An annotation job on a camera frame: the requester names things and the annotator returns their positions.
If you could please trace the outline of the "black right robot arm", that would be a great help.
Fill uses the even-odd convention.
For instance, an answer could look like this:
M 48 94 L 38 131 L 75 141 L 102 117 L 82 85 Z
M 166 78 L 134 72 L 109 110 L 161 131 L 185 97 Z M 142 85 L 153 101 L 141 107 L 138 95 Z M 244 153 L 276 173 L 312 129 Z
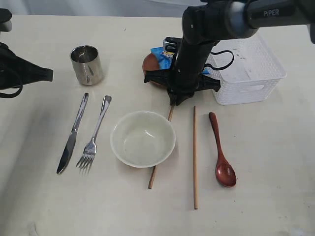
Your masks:
M 252 37 L 259 28 L 307 25 L 315 40 L 313 0 L 205 0 L 182 15 L 183 37 L 171 38 L 169 69 L 146 71 L 144 82 L 166 88 L 170 105 L 180 105 L 197 91 L 218 92 L 219 80 L 202 75 L 212 48 L 222 40 Z

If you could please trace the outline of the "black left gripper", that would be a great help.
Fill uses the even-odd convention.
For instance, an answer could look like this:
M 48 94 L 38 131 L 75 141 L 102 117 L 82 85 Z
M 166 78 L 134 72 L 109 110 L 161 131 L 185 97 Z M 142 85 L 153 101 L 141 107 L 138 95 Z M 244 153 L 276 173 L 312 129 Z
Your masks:
M 0 89 L 53 81 L 53 70 L 43 68 L 15 55 L 9 47 L 0 43 Z

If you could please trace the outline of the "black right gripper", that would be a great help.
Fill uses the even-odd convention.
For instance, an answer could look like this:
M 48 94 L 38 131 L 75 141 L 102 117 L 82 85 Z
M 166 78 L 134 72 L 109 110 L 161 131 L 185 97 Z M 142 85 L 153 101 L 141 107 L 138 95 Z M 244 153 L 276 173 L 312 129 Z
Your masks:
M 170 106 L 179 106 L 192 98 L 196 91 L 219 91 L 220 81 L 201 74 L 211 50 L 218 41 L 189 44 L 182 40 L 171 67 L 164 70 L 146 71 L 144 82 L 155 82 L 166 87 Z

